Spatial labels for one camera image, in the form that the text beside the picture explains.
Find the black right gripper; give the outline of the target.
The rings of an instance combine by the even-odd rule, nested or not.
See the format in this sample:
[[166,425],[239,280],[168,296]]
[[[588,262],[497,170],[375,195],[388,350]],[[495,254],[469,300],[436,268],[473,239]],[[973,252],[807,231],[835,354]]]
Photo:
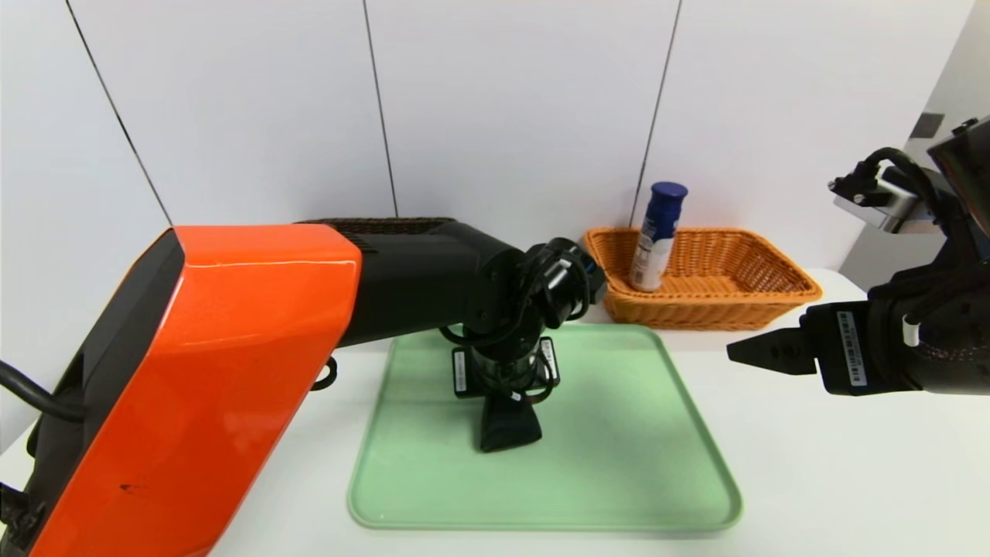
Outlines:
[[923,382],[929,364],[903,339],[902,321],[915,302],[867,299],[811,306],[801,317],[801,328],[739,340],[727,346],[727,356],[732,362],[787,376],[813,376],[818,372],[816,357],[821,380],[832,395],[933,394],[937,389]]

